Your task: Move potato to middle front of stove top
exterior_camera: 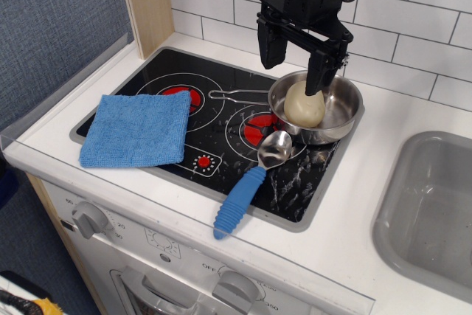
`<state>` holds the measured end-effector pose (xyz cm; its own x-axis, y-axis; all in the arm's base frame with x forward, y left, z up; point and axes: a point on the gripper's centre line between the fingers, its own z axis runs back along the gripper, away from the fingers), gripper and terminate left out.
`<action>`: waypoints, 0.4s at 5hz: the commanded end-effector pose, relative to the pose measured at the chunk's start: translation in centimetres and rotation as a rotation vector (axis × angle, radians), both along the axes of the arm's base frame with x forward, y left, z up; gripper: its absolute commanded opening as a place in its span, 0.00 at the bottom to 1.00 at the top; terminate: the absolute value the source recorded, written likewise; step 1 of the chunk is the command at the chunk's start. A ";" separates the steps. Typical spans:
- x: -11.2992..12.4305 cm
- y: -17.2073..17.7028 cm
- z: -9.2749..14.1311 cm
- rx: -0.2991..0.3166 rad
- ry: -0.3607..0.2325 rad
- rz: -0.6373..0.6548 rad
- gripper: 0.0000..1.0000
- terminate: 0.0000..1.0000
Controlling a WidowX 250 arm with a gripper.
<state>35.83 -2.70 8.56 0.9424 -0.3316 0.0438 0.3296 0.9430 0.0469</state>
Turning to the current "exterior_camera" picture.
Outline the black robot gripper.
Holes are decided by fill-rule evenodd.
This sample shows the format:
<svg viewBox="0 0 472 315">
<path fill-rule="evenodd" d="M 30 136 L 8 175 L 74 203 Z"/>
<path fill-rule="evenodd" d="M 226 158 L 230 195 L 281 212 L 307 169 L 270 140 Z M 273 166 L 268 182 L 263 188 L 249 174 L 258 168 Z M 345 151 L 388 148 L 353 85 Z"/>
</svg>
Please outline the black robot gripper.
<svg viewBox="0 0 472 315">
<path fill-rule="evenodd" d="M 343 3 L 353 0 L 260 0 L 257 38 L 265 69 L 285 60 L 287 43 L 310 53 L 305 94 L 328 87 L 347 55 L 353 35 L 338 19 Z"/>
</svg>

